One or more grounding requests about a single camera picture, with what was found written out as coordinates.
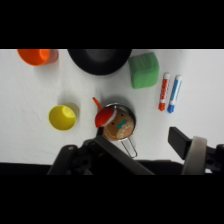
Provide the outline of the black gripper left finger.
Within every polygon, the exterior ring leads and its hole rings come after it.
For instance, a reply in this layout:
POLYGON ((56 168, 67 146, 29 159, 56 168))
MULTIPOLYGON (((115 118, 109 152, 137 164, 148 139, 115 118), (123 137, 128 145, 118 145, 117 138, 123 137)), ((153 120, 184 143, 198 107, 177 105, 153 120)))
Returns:
POLYGON ((102 136, 61 148, 48 175, 153 175, 102 136))

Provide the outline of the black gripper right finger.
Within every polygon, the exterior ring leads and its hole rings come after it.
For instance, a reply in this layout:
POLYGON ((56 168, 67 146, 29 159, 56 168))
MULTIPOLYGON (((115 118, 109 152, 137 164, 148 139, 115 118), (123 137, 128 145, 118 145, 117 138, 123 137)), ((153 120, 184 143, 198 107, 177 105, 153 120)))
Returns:
POLYGON ((184 161, 183 175, 203 175, 206 169, 224 175, 224 143, 212 148, 205 138, 190 139, 176 127, 169 128, 168 143, 184 161))

